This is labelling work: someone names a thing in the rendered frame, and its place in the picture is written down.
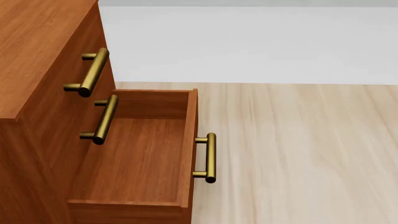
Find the open wooden drawer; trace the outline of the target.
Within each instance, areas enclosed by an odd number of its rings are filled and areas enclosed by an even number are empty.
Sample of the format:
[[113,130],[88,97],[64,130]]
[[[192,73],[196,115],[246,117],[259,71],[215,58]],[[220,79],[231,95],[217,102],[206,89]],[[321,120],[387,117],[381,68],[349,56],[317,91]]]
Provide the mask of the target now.
[[114,90],[105,142],[92,144],[68,196],[73,224],[191,224],[196,90]]

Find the brown wooden cabinet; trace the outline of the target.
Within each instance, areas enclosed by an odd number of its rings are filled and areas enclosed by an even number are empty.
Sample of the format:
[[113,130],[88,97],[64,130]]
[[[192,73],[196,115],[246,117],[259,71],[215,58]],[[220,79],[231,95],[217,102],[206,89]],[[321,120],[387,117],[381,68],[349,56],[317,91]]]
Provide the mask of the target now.
[[82,83],[107,48],[98,0],[0,0],[0,224],[72,224],[67,200],[105,100],[108,59],[91,96]]

